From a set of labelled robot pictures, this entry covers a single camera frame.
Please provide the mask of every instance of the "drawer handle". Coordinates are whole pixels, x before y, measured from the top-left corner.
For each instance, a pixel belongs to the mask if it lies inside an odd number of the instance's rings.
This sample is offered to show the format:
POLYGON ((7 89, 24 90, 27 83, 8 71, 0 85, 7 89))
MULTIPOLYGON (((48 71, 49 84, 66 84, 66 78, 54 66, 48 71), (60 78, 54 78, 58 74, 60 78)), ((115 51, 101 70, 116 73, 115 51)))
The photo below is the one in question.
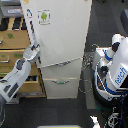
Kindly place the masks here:
POLYGON ((64 66, 64 65, 67 65, 71 63, 71 61, 67 61, 67 62, 64 62, 64 63, 60 63, 60 64, 56 64, 57 66, 64 66))
POLYGON ((66 84, 66 83, 68 83, 68 82, 70 82, 70 80, 55 80, 55 81, 52 81, 52 82, 54 82, 54 83, 56 83, 56 84, 66 84))
POLYGON ((8 63, 9 62, 9 58, 5 61, 0 61, 0 63, 8 63))
POLYGON ((2 42, 3 42, 3 40, 1 39, 1 40, 0 40, 0 44, 2 44, 2 42))

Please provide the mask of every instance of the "white refrigerator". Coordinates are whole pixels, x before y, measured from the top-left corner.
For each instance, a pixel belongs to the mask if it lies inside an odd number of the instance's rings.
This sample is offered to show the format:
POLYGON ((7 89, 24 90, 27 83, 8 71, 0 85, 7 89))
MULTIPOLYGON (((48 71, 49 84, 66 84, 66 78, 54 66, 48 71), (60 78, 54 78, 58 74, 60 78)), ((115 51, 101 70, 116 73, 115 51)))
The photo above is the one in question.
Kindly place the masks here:
POLYGON ((92 0, 20 0, 48 99, 77 98, 92 0))

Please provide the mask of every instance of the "blue label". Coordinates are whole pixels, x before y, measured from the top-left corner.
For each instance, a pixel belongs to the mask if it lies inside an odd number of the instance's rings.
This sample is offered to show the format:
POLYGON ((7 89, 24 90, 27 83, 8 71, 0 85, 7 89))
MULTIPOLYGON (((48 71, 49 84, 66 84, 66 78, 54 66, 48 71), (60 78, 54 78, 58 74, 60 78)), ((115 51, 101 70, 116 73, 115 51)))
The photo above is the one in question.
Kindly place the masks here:
POLYGON ((122 80, 124 79, 125 75, 127 75, 127 70, 124 68, 120 68, 120 72, 117 75, 117 78, 115 78, 115 82, 119 85, 122 83, 122 80))

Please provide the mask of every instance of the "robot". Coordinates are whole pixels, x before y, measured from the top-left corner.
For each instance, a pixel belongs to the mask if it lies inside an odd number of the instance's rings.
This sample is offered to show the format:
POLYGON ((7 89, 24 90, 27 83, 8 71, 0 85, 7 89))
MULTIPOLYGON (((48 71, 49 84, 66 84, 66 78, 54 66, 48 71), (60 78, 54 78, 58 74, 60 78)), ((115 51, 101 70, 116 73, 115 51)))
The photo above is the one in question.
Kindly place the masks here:
POLYGON ((115 106, 128 92, 128 37, 115 34, 112 46, 96 48, 92 69, 94 92, 100 101, 115 106))

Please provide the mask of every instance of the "gray floor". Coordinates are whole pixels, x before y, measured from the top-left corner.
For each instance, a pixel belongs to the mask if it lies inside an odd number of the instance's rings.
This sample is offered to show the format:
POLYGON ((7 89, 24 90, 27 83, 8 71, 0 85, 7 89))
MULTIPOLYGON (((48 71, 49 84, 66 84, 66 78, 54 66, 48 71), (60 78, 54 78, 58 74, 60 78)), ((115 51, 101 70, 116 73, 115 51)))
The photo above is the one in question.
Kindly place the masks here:
MULTIPOLYGON (((111 46, 111 38, 115 33, 126 36, 120 22, 120 14, 127 7, 127 0, 125 3, 121 3, 121 0, 106 0, 104 4, 93 0, 86 54, 92 54, 90 53, 92 44, 100 47, 111 46)), ((90 68, 82 70, 81 79, 80 88, 84 91, 90 89, 90 83, 85 81, 91 81, 90 68)), ((106 120, 101 114, 101 107, 94 98, 92 90, 86 94, 79 91, 77 99, 23 98, 18 105, 5 106, 6 118, 2 128, 36 128, 40 125, 79 125, 83 128, 92 128, 91 115, 98 117, 103 128, 106 120)))

